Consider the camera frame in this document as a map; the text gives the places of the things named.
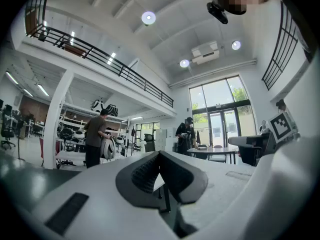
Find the wall-mounted air conditioner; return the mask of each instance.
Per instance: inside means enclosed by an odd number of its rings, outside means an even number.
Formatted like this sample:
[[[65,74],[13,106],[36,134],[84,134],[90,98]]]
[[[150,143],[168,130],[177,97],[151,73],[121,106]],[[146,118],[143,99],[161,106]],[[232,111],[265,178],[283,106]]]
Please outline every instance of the wall-mounted air conditioner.
[[[216,41],[202,44],[191,51],[194,56],[192,62],[198,65],[219,58],[219,49]]]

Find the tree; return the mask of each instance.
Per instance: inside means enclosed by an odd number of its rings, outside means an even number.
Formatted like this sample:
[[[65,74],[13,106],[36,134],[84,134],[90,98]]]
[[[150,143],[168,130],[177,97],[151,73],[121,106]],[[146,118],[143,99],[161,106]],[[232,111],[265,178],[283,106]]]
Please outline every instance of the tree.
[[[233,88],[232,94],[233,94],[235,102],[240,102],[240,101],[247,100],[245,90],[243,88],[241,88],[241,87]]]
[[[197,110],[199,107],[198,103],[192,104],[192,110]],[[208,118],[204,117],[203,114],[194,114],[193,115],[193,123],[207,123],[208,122]]]
[[[233,88],[232,94],[235,102],[245,101],[248,99],[246,96],[245,90],[241,87]],[[239,115],[250,114],[250,109],[248,106],[238,107],[237,109],[238,109]]]

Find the fluorescent light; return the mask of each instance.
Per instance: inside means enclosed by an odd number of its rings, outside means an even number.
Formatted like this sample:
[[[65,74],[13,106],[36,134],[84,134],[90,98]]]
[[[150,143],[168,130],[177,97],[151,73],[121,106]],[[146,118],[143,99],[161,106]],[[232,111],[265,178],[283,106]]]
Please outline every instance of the fluorescent light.
[[[24,91],[25,91],[27,94],[29,94],[31,97],[33,97],[33,95],[32,95],[30,92],[28,92],[26,89],[24,89]]]
[[[131,120],[144,119],[142,116],[132,118]]]
[[[41,91],[43,91],[43,93],[47,96],[49,96],[49,94],[46,92],[46,90],[42,87],[41,84],[38,84],[39,88],[41,89]]]
[[[71,36],[72,36],[72,37],[75,36],[75,32],[74,32],[74,31],[71,32]],[[73,39],[73,38],[70,40],[70,44],[71,44],[72,46],[74,45],[74,40],[75,40],[75,39]]]
[[[107,62],[108,65],[111,65],[111,62],[114,60],[113,58],[116,57],[116,55],[117,55],[117,54],[114,53],[114,52],[111,54],[111,57],[109,58],[109,60],[108,60],[108,62]]]
[[[18,85],[18,82],[12,77],[12,75],[10,75],[9,72],[6,72],[6,74],[12,79],[12,81],[14,81],[16,85]]]

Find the black t-shirt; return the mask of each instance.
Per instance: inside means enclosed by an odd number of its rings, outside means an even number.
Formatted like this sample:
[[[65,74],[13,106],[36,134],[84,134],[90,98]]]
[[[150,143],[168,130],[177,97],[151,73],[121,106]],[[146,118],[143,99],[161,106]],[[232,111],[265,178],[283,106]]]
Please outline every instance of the black t-shirt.
[[[178,129],[176,130],[175,135],[178,135],[178,134],[188,134],[187,138],[189,140],[196,138],[195,130],[193,129],[193,127],[188,126],[187,128],[184,123],[181,123]]]

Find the black rubber pad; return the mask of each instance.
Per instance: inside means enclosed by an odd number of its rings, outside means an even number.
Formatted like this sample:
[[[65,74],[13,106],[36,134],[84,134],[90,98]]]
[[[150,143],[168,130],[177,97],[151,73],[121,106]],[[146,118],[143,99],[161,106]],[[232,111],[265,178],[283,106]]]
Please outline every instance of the black rubber pad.
[[[74,193],[45,223],[52,231],[63,236],[71,222],[85,205],[89,196],[82,193]]]

